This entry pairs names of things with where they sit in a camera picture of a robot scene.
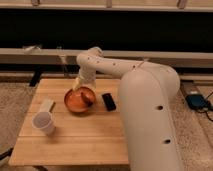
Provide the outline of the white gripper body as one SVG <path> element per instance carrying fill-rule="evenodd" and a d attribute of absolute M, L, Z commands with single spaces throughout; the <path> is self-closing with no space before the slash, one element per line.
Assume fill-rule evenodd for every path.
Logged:
<path fill-rule="evenodd" d="M 79 89 L 80 87 L 83 86 L 88 86 L 88 87 L 95 87 L 95 78 L 94 77 L 82 77 L 82 76 L 77 76 L 74 80 L 74 83 L 72 85 L 72 88 L 74 90 Z"/>

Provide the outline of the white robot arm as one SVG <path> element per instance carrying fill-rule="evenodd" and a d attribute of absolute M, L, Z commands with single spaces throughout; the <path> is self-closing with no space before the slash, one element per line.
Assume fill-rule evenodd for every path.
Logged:
<path fill-rule="evenodd" d="M 118 98 L 131 171 L 184 171 L 169 101 L 179 88 L 177 72 L 148 61 L 110 59 L 98 47 L 78 54 L 73 87 L 95 82 L 98 72 L 120 79 Z"/>

